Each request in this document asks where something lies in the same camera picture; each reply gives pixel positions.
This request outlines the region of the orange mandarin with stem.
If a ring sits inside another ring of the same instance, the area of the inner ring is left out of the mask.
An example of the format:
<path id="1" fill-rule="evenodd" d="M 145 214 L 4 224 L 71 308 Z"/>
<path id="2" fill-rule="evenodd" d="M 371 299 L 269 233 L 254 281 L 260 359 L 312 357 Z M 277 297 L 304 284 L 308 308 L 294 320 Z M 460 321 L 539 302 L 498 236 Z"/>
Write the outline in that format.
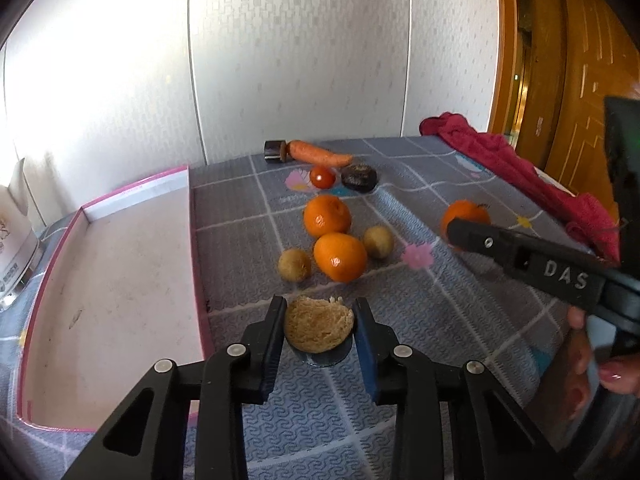
<path id="1" fill-rule="evenodd" d="M 456 200 L 450 204 L 440 219 L 440 234 L 448 245 L 457 252 L 460 252 L 460 248 L 450 242 L 447 234 L 448 224 L 454 219 L 491 224 L 490 214 L 485 204 L 477 204 L 470 200 Z"/>

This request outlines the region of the brown cut log piece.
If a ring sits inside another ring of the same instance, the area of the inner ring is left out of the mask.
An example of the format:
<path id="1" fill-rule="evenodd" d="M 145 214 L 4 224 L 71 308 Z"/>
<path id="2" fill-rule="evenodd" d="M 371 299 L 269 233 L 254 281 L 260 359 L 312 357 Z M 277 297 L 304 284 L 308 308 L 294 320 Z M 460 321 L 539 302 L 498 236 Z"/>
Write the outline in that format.
<path id="1" fill-rule="evenodd" d="M 354 314 L 337 298 L 296 297 L 286 308 L 284 333 L 301 352 L 318 354 L 344 342 L 354 327 Z"/>

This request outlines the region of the yellow-green small fruit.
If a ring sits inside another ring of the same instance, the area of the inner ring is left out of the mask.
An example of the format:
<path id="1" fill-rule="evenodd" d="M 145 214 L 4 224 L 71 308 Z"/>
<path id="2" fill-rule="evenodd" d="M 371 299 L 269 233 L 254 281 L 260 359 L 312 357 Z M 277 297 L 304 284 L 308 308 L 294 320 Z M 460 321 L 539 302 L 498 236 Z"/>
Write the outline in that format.
<path id="1" fill-rule="evenodd" d="M 287 282 L 303 282 L 311 276 L 311 258 L 303 249 L 287 249 L 282 252 L 278 260 L 278 272 Z"/>
<path id="2" fill-rule="evenodd" d="M 371 226 L 362 236 L 362 244 L 373 259 L 386 259 L 394 250 L 392 232 L 386 226 Z"/>

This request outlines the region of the red cloth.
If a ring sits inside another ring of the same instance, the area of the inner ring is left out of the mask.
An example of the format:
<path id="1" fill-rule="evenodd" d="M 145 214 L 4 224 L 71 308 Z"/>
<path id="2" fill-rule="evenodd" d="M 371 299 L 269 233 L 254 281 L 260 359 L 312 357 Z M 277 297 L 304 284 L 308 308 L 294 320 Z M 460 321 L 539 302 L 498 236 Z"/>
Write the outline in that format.
<path id="1" fill-rule="evenodd" d="M 421 136 L 438 136 L 450 148 L 486 167 L 558 220 L 574 240 L 608 262 L 620 263 L 618 227 L 600 200 L 589 193 L 572 195 L 545 181 L 504 136 L 478 132 L 462 115 L 452 113 L 423 119 L 419 131 Z"/>

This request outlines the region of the wooden door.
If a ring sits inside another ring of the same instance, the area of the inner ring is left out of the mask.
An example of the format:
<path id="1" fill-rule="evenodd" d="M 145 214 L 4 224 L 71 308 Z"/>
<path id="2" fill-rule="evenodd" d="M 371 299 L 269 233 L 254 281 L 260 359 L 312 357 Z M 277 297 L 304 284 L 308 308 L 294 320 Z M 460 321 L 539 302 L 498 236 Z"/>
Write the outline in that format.
<path id="1" fill-rule="evenodd" d="M 639 49 L 606 0 L 498 0 L 488 130 L 568 192 L 618 216 L 604 152 L 604 99 L 639 95 Z"/>

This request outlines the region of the pink rimmed cardboard tray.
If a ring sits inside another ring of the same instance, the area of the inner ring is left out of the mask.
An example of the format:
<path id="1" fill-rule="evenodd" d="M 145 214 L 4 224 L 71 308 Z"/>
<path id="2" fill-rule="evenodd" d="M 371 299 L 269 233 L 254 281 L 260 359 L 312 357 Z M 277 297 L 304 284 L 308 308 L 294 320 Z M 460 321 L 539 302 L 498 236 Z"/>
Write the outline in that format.
<path id="1" fill-rule="evenodd" d="M 156 361 L 209 356 L 197 258 L 186 166 L 82 205 L 29 315 L 17 418 L 42 430 L 94 431 Z"/>

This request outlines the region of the grey patterned tablecloth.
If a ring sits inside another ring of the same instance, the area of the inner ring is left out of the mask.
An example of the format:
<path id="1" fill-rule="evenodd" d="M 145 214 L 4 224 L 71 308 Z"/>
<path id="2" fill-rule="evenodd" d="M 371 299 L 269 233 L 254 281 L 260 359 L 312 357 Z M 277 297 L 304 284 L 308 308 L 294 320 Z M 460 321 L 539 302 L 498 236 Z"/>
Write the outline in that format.
<path id="1" fill-rule="evenodd" d="M 195 240 L 204 304 L 215 344 L 230 344 L 260 320 L 274 295 L 367 298 L 374 316 L 431 359 L 484 361 L 527 403 L 562 344 L 566 307 L 507 278 L 490 260 L 457 254 L 440 237 L 440 219 L 457 200 L 484 205 L 498 226 L 560 244 L 565 229 L 492 171 L 429 136 L 333 140 L 329 149 L 372 166 L 368 194 L 336 186 L 352 213 L 352 234 L 384 226 L 393 250 L 363 276 L 341 284 L 314 272 L 282 280 L 285 249 L 309 250 L 303 210 L 314 196 L 307 169 L 270 164 L 259 146 L 196 168 Z M 328 368 L 285 349 L 273 393 L 244 408 L 248 473 L 254 479 L 384 479 L 390 474 L 395 411 L 374 405 L 354 354 Z"/>

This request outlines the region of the dark purple fruit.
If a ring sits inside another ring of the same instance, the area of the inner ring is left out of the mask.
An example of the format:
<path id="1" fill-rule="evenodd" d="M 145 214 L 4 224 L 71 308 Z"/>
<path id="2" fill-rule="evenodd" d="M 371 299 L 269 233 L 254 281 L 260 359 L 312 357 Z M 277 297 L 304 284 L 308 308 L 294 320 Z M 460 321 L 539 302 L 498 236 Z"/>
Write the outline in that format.
<path id="1" fill-rule="evenodd" d="M 378 185 L 378 173 L 369 165 L 352 164 L 342 169 L 341 181 L 352 191 L 370 193 Z"/>

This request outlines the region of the white ceramic electric kettle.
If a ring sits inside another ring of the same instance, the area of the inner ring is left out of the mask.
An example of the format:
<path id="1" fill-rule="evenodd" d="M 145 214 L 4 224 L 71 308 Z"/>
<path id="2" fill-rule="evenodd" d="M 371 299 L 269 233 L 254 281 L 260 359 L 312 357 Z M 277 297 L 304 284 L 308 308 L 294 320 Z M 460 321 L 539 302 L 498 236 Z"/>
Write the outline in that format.
<path id="1" fill-rule="evenodd" d="M 28 218 L 28 188 L 20 159 L 8 186 L 1 187 L 1 311 L 8 310 L 37 270 L 40 240 Z"/>

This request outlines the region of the red cherry tomato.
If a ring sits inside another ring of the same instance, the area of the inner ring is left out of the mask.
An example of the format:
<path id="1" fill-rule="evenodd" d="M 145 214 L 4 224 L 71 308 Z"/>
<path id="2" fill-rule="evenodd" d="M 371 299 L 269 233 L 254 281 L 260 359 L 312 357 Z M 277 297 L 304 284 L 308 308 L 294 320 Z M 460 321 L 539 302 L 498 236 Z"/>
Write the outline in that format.
<path id="1" fill-rule="evenodd" d="M 334 187 L 336 174 L 331 168 L 313 166 L 309 171 L 309 180 L 315 188 L 328 190 Z"/>

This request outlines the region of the orange carrot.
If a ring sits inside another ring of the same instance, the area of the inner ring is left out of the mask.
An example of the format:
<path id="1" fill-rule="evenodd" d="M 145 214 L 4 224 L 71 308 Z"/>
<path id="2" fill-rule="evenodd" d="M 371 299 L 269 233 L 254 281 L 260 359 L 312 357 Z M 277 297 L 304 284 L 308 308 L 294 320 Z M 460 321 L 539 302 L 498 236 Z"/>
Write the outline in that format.
<path id="1" fill-rule="evenodd" d="M 352 155 L 337 154 L 301 140 L 288 142 L 288 154 L 292 159 L 298 160 L 299 162 L 332 168 L 349 166 L 354 160 L 354 156 Z"/>

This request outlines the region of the small black cylinder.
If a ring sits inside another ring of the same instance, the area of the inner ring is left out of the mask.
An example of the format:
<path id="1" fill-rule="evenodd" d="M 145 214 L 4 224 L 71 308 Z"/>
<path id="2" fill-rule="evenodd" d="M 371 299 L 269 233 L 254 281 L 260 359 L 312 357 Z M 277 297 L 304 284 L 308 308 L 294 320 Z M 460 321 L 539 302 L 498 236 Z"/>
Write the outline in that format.
<path id="1" fill-rule="evenodd" d="M 264 144 L 267 164 L 284 164 L 288 160 L 288 144 L 285 140 L 268 140 Z"/>

